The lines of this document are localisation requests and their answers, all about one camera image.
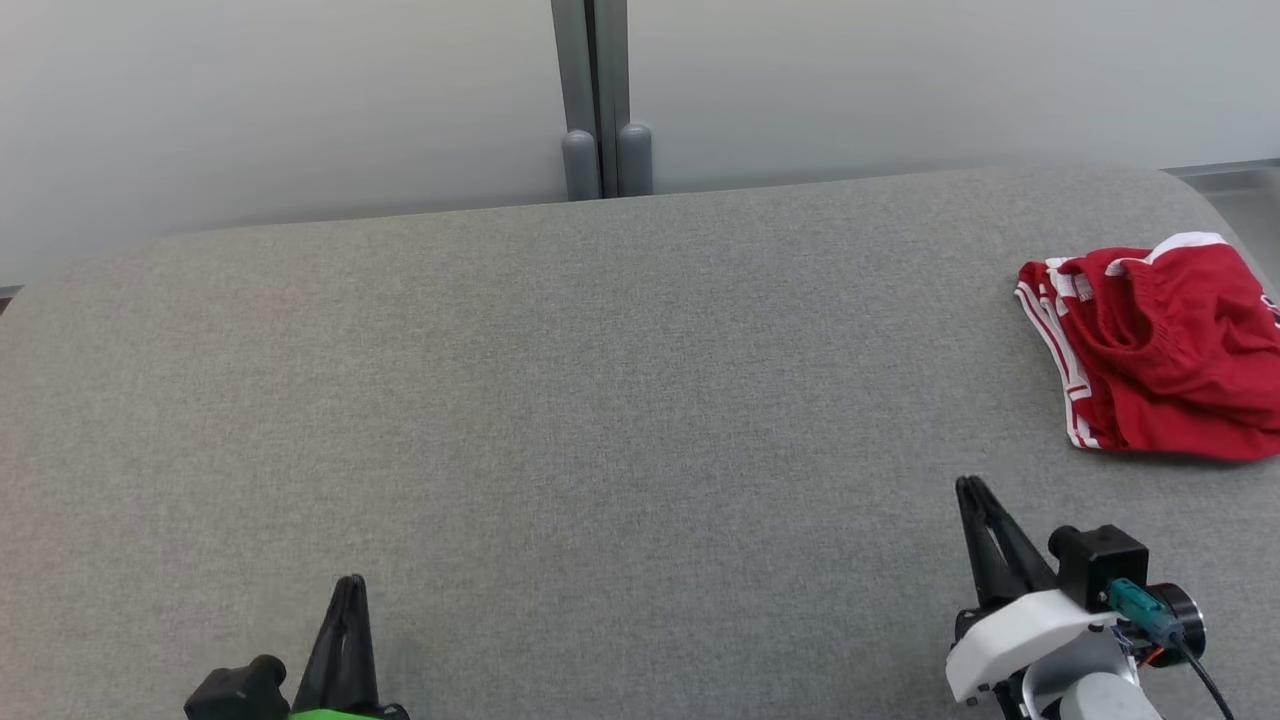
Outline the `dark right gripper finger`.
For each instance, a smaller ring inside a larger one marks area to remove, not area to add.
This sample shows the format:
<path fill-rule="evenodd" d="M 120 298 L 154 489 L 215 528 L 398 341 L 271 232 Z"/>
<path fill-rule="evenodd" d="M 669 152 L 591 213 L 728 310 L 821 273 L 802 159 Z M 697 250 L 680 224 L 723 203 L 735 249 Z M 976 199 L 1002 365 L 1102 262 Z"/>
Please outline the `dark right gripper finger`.
<path fill-rule="evenodd" d="M 959 477 L 955 492 L 978 605 L 997 609 L 1009 602 L 1011 588 L 1000 510 L 979 477 Z"/>
<path fill-rule="evenodd" d="M 1018 600 L 1024 594 L 1051 591 L 1056 587 L 1056 577 L 1050 565 L 1044 561 L 1038 548 L 1030 538 L 1014 520 L 1002 503 L 995 497 L 1000 516 L 1004 521 L 1004 557 L 1007 561 L 1011 588 L 1010 600 Z"/>

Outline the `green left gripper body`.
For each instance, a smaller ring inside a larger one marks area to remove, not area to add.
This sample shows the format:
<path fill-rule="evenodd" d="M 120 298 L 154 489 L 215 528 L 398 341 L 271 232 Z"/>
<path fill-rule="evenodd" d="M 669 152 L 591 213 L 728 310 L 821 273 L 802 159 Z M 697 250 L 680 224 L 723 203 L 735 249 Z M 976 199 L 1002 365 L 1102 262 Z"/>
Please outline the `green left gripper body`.
<path fill-rule="evenodd" d="M 388 705 L 355 710 L 311 708 L 289 714 L 285 720 L 411 720 L 411 716 L 403 706 Z"/>

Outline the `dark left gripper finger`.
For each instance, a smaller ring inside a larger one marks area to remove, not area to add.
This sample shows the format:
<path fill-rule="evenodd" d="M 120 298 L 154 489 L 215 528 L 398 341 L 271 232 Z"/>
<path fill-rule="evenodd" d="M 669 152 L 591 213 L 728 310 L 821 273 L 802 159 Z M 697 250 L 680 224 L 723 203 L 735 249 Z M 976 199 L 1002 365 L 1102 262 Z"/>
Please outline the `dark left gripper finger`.
<path fill-rule="evenodd" d="M 348 701 L 344 697 L 340 670 L 346 642 L 346 611 L 352 591 L 351 577 L 342 577 L 335 583 L 291 707 L 293 714 L 347 710 Z"/>
<path fill-rule="evenodd" d="M 353 708 L 380 711 L 369 593 L 364 577 L 352 575 L 349 600 L 349 700 Z"/>

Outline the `grey partition post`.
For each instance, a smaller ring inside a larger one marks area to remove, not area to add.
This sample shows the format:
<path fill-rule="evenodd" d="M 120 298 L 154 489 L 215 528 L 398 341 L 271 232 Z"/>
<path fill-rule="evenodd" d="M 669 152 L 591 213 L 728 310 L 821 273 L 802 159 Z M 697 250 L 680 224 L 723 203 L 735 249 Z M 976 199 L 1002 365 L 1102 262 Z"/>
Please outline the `grey partition post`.
<path fill-rule="evenodd" d="M 654 193 L 653 136 L 631 113 L 627 0 L 550 0 L 570 201 Z"/>

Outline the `black round right gripper motor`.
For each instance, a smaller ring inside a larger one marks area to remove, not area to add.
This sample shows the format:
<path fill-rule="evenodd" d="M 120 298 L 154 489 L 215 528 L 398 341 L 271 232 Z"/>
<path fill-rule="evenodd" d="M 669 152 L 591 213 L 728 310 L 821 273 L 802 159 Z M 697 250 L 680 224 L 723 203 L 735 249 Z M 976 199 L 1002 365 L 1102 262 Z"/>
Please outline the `black round right gripper motor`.
<path fill-rule="evenodd" d="M 1198 603 L 1180 585 L 1174 583 L 1148 585 L 1147 591 L 1165 603 L 1183 624 L 1185 630 L 1184 641 L 1189 648 L 1189 655 L 1180 655 L 1179 662 L 1187 662 L 1187 657 L 1201 660 L 1207 647 L 1207 632 L 1204 616 Z"/>

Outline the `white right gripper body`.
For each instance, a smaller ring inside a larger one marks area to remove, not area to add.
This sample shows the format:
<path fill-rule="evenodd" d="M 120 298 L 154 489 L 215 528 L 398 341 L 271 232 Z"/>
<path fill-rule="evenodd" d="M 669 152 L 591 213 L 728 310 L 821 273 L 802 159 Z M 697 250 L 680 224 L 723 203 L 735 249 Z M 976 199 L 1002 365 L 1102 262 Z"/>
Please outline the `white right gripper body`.
<path fill-rule="evenodd" d="M 1089 626 L 1116 621 L 1112 610 L 1091 612 L 1062 591 L 1024 594 L 980 619 L 950 650 L 945 676 L 960 705 L 1062 648 Z"/>

